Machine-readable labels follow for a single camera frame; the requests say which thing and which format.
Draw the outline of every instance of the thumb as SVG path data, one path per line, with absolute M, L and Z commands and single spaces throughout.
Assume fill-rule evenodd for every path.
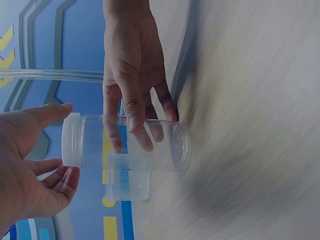
M 143 127 L 146 118 L 138 76 L 130 77 L 130 79 L 122 77 L 117 82 L 122 94 L 128 130 L 131 133 L 136 133 Z

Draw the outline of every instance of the white tabletop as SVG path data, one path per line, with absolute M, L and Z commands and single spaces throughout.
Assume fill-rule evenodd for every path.
M 151 7 L 192 155 L 185 173 L 151 174 L 135 239 L 319 239 L 320 2 Z

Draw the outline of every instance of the blue stripe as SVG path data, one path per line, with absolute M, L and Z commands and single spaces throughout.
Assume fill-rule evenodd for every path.
M 28 220 L 21 220 L 16 224 L 19 230 L 19 237 L 23 240 L 31 240 L 31 230 Z
M 10 240 L 17 240 L 17 228 L 16 225 L 10 227 Z
M 123 143 L 123 153 L 128 153 L 128 144 L 127 144 L 127 128 L 126 126 L 120 126 L 119 132 L 121 136 L 121 141 Z M 127 180 L 129 184 L 129 174 L 126 171 L 123 171 L 123 174 L 126 176 L 121 176 L 121 179 Z M 134 226 L 132 222 L 132 210 L 131 210 L 131 202 L 130 201 L 122 201 L 121 202 L 122 208 L 122 224 L 123 224 L 123 236 L 124 240 L 134 240 Z
M 39 229 L 39 240 L 50 240 L 48 229 L 46 228 Z

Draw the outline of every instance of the transparent hose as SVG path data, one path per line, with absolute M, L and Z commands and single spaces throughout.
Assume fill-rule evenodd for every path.
M 101 71 L 79 71 L 65 69 L 6 69 L 0 70 L 0 79 L 20 78 L 31 80 L 62 80 L 72 82 L 102 83 Z

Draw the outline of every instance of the clear plastic cup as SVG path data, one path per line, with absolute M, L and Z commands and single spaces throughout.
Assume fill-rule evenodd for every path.
M 108 138 L 114 152 L 103 157 Z M 185 123 L 146 120 L 130 133 L 125 117 L 71 113 L 63 122 L 62 159 L 66 166 L 101 164 L 107 171 L 106 196 L 113 200 L 143 200 L 149 195 L 149 172 L 182 171 L 190 155 L 190 132 Z

